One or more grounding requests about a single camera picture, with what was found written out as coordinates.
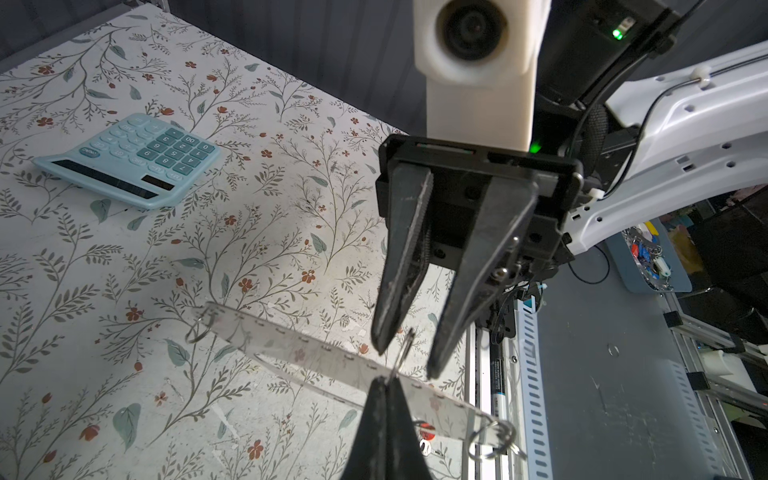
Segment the red key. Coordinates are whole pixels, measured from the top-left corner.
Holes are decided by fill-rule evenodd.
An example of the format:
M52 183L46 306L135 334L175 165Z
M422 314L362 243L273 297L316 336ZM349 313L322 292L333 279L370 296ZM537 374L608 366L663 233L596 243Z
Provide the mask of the red key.
M419 436L419 449L424 457L432 453L432 441L435 438L435 429L432 425L419 421L415 423Z

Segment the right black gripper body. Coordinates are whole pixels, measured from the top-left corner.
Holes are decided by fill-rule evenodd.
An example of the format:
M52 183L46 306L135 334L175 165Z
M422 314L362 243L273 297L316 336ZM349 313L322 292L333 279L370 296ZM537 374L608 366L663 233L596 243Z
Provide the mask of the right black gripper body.
M379 212L396 236L396 263L417 255L427 229L427 262L458 270L482 206L493 199L503 207L517 202L509 193L492 193L494 180L522 180L537 189L530 222L502 250L518 279L549 278L563 262L565 221L584 186L578 160L392 134L379 148L379 161Z

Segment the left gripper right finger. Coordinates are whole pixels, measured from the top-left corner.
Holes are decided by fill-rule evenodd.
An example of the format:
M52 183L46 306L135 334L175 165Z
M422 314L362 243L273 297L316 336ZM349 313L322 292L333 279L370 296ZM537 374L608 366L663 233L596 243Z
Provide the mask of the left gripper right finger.
M387 384L386 413L386 478L430 480L431 474L397 377Z

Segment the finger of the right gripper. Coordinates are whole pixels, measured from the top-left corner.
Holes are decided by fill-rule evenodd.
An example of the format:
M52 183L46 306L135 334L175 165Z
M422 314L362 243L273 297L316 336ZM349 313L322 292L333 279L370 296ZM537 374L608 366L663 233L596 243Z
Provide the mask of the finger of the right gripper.
M429 266L433 184L431 170L417 164L401 162L390 175L388 250L371 325L380 354L401 327Z
M507 250L517 248L516 237L530 223L537 200L538 185L531 180L490 180L435 331L429 379L441 376L462 334L509 279Z

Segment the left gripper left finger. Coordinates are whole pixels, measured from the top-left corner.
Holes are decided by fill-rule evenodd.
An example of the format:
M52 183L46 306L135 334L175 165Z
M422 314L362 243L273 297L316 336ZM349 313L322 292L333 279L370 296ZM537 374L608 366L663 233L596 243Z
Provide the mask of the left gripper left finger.
M386 478L387 393L384 377L370 385L361 420L341 480Z

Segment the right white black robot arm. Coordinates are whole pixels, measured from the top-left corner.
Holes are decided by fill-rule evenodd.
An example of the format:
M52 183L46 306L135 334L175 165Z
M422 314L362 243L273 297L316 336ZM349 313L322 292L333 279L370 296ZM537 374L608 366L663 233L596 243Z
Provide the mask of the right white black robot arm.
M767 179L767 46L633 80L688 15L662 1L417 1L425 137L380 145L384 353L438 265L439 377L509 287L645 219Z

